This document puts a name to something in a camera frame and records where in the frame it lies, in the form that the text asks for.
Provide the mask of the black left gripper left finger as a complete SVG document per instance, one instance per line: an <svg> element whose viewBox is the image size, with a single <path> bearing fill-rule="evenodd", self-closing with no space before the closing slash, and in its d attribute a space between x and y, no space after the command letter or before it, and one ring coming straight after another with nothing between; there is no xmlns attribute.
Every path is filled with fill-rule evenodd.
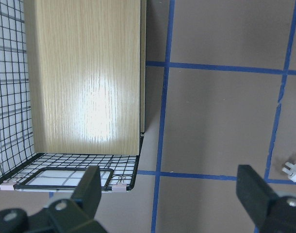
<svg viewBox="0 0 296 233"><path fill-rule="evenodd" d="M100 200L100 168L90 166L70 198L56 200L31 216L21 208L1 210L0 233L105 233L95 220Z"/></svg>

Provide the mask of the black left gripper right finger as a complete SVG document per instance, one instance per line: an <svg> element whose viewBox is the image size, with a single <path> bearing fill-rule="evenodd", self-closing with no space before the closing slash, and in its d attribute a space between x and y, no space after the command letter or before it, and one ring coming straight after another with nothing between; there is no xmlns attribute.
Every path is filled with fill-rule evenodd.
<svg viewBox="0 0 296 233"><path fill-rule="evenodd" d="M236 196L260 233L296 233L296 196L275 192L250 165L237 168Z"/></svg>

